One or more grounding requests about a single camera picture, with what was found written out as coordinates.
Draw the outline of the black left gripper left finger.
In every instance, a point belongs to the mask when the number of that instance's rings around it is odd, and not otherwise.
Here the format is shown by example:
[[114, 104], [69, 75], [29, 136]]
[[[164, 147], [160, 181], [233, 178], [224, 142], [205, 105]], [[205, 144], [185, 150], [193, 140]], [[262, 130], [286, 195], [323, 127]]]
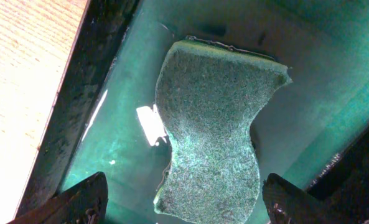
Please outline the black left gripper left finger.
[[100, 224], [105, 220], [108, 183], [96, 172], [9, 224]]

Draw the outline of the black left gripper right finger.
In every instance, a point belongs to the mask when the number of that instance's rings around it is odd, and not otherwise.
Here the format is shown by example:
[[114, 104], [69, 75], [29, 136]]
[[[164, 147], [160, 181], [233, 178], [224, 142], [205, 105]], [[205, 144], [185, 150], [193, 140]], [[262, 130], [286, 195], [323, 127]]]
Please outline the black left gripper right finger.
[[271, 173], [263, 183], [263, 201], [271, 223], [369, 223], [360, 189], [350, 176], [325, 175], [307, 190]]

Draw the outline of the green scrub sponge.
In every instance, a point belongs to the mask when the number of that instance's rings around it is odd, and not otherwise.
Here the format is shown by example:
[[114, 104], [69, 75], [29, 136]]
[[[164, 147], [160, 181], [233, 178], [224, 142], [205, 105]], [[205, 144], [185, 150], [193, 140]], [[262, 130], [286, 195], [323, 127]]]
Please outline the green scrub sponge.
[[246, 222], [261, 183], [250, 126], [290, 82], [287, 66], [272, 60], [175, 42], [155, 91], [172, 147], [155, 212], [191, 223]]

